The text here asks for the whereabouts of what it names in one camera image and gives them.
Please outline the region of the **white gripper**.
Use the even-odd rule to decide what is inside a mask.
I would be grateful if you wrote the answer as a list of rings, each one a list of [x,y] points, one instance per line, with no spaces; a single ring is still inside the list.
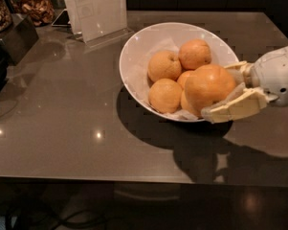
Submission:
[[[255,63],[238,61],[225,69],[240,84],[224,101],[201,110],[206,121],[240,120],[259,113],[267,104],[288,106],[288,46],[263,55]]]

